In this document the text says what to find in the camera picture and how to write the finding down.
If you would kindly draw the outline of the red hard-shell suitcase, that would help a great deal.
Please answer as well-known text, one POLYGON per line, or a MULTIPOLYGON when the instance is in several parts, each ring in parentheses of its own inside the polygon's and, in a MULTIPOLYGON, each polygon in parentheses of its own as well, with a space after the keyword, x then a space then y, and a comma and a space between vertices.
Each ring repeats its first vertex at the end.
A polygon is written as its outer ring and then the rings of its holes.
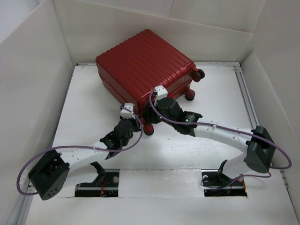
POLYGON ((154 133, 153 124, 146 123, 145 107, 155 87, 163 86, 173 99, 184 95, 192 101, 191 82, 205 77, 190 58, 149 29, 100 54, 95 62, 106 89, 121 104, 135 105, 146 135, 154 133))

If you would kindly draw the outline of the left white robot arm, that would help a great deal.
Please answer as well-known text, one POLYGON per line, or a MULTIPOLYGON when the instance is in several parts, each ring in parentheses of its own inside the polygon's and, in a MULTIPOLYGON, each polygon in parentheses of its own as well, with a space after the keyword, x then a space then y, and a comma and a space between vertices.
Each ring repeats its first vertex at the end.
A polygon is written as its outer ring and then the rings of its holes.
POLYGON ((54 149, 45 153, 31 169, 28 178, 43 201, 54 197, 71 181, 70 173, 87 165, 95 168, 88 175, 89 182, 99 186, 105 179, 105 170, 99 162, 111 159, 122 152, 134 132, 139 131, 141 126, 137 120, 121 119, 113 131, 94 146, 76 147, 75 150, 65 152, 54 149))

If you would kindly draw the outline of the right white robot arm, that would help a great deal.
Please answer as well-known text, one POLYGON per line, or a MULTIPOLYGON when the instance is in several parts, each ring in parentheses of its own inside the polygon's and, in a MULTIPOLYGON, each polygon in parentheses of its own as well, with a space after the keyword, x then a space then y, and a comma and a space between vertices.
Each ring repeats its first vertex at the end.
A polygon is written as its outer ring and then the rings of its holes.
POLYGON ((149 98, 149 108, 156 120, 173 127, 182 135, 211 139, 238 149, 241 154, 233 159, 225 159, 218 168, 216 177, 226 185, 240 175, 249 172, 268 174, 275 148, 264 127, 254 130, 227 128, 215 121, 204 120, 202 115, 184 111, 178 102, 170 97, 149 98))

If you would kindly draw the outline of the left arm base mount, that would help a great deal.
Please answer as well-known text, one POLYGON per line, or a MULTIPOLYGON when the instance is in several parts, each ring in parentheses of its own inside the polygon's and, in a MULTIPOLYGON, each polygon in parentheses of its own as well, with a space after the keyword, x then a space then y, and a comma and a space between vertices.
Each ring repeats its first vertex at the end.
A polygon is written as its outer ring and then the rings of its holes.
POLYGON ((120 170, 105 170, 98 162, 90 164, 97 172, 97 177, 92 182, 77 184, 75 197, 118 197, 120 170))

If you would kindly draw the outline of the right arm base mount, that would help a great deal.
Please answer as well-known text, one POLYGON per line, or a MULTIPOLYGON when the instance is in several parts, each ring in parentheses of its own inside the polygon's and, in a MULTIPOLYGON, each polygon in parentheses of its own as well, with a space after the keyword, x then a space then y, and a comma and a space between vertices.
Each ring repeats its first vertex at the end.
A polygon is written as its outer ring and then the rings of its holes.
POLYGON ((224 160, 218 169, 202 170, 200 185, 203 187, 205 197, 247 197, 245 183, 235 181, 223 174, 223 167, 227 160, 224 160))

